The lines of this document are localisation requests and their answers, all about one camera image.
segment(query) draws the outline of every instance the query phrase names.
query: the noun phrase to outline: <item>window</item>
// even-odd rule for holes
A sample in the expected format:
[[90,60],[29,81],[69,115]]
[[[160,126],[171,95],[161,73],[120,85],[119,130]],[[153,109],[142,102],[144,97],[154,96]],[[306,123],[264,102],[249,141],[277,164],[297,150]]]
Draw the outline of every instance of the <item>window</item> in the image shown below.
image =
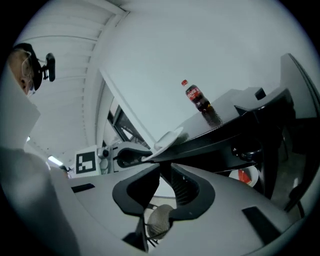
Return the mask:
[[108,146],[124,141],[109,121],[105,123],[103,139]]
[[108,114],[108,120],[124,142],[141,144],[150,149],[114,98]]

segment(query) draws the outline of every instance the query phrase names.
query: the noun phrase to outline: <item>soda bottle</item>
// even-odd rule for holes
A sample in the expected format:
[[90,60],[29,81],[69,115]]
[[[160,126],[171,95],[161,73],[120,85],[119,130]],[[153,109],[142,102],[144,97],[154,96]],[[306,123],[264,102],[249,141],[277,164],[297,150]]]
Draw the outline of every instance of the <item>soda bottle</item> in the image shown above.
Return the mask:
[[[183,80],[182,86],[188,87],[188,81]],[[185,94],[188,96],[188,98],[195,104],[196,108],[200,112],[206,112],[207,109],[210,107],[210,102],[208,99],[204,96],[204,94],[199,90],[199,88],[196,85],[191,85],[186,91]]]

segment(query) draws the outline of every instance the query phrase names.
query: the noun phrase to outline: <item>ceiling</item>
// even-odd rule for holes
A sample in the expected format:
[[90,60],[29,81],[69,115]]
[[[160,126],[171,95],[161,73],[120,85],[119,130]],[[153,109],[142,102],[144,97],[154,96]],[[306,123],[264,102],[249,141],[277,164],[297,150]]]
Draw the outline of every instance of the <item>ceiling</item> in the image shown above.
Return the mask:
[[28,143],[66,166],[73,164],[75,151],[89,146],[84,111],[87,72],[99,37],[113,15],[94,2],[48,2],[16,42],[30,43],[39,60],[45,61],[48,53],[55,57],[55,81],[42,81],[29,98],[41,116]]

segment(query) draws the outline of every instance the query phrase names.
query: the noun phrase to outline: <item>orange object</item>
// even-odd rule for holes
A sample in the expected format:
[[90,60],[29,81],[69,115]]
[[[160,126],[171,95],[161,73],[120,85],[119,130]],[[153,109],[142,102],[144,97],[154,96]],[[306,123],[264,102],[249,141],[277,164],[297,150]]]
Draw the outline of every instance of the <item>orange object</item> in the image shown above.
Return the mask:
[[244,170],[239,169],[238,170],[239,175],[239,181],[249,184],[251,182],[251,179],[249,176],[245,173]]

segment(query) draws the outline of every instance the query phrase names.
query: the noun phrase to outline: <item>bottle label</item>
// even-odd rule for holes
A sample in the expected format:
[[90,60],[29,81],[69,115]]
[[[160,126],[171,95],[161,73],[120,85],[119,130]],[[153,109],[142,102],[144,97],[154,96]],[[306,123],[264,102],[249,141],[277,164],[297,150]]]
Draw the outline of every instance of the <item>bottle label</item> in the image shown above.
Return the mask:
[[193,88],[191,91],[189,91],[187,93],[187,96],[190,100],[194,100],[196,97],[199,96],[199,94],[201,94],[201,91],[198,89],[198,87]]

